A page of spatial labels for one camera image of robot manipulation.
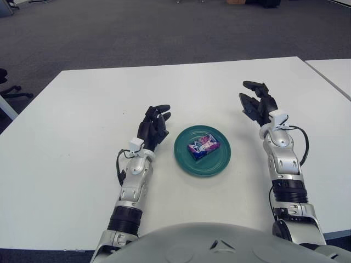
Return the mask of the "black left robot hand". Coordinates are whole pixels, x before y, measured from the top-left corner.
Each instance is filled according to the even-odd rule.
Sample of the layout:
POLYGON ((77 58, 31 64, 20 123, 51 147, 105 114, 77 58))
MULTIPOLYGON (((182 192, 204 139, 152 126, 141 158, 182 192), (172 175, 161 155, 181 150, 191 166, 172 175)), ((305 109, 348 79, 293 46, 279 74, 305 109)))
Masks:
POLYGON ((154 152, 169 132, 166 129, 166 121, 171 117, 170 105, 150 106, 140 123, 137 138, 144 141, 144 148, 154 152))

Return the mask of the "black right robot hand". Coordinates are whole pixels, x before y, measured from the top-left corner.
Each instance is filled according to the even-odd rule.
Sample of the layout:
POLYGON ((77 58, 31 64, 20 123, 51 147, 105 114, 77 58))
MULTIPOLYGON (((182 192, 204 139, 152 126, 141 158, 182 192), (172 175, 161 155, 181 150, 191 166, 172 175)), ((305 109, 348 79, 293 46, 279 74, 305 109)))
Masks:
POLYGON ((269 89, 264 83, 243 81, 243 86, 253 91, 259 98, 250 97, 244 93, 239 94, 243 113, 261 127, 270 123, 269 113, 278 109, 275 99, 269 94, 269 89))

